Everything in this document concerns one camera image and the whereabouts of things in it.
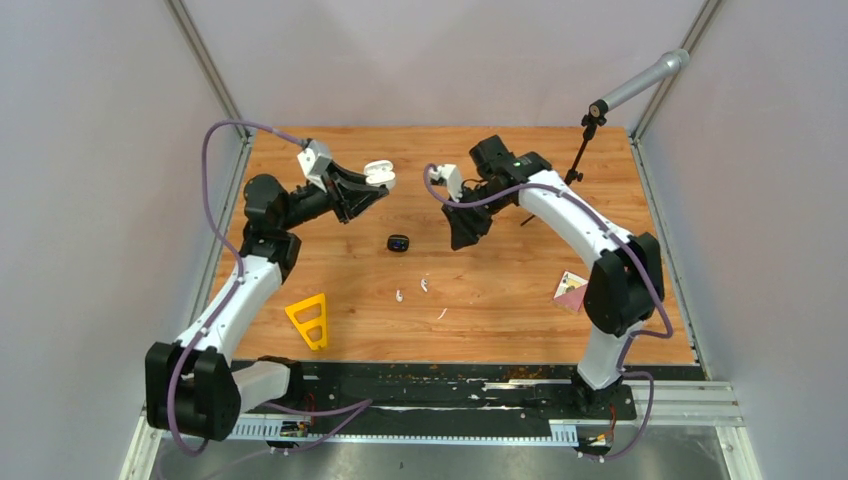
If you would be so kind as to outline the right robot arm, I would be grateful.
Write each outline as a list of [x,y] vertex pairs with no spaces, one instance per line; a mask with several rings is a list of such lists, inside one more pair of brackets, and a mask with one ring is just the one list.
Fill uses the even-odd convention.
[[581,382],[570,393],[577,413],[596,417],[611,403],[608,387],[621,378],[633,338],[654,313],[664,311],[659,242],[604,217],[536,152],[517,156],[493,135],[469,155],[478,174],[471,185],[454,164],[429,164],[423,171],[427,190],[443,186],[448,192],[435,198],[450,226],[452,250],[477,244],[494,215],[515,205],[550,227],[589,270],[582,305],[592,327],[577,367]]

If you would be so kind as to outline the white earbud charging case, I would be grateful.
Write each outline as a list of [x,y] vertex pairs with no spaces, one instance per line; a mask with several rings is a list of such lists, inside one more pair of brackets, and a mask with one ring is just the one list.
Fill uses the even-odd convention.
[[367,163],[363,168],[366,184],[373,187],[385,187],[392,190],[397,183],[394,164],[387,159]]

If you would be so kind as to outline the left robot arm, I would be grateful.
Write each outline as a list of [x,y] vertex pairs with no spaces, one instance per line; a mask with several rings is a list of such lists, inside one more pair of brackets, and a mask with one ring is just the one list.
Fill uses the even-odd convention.
[[222,441],[243,412],[266,402],[283,413],[304,405],[307,389],[299,362],[263,356],[233,370],[233,353],[294,269],[301,248],[294,228],[328,212],[347,223],[386,197],[396,182],[389,160],[371,162],[362,173],[330,163],[319,178],[322,186],[309,183],[293,191],[270,174],[245,183],[247,222],[234,270],[188,329],[146,353],[149,426]]

